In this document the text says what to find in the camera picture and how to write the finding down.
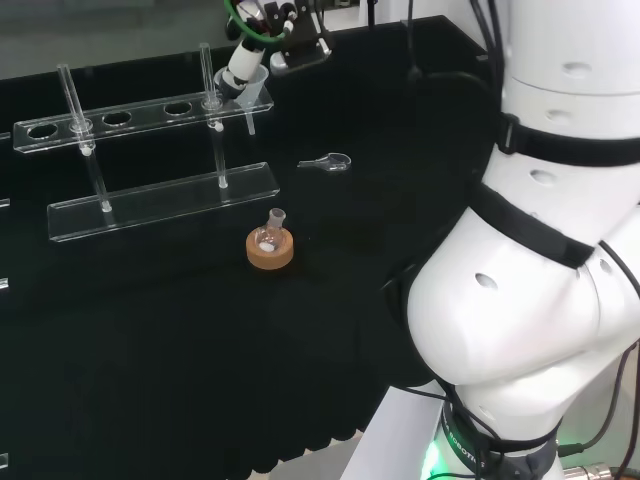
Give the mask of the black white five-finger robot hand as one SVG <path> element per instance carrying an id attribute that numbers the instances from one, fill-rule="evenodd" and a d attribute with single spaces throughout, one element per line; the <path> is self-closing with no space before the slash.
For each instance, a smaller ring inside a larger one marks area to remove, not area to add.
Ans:
<path id="1" fill-rule="evenodd" d="M 239 41 L 216 82 L 222 103 L 237 99 L 261 65 L 266 50 L 279 48 L 299 16 L 293 1 L 224 1 L 227 37 Z"/>

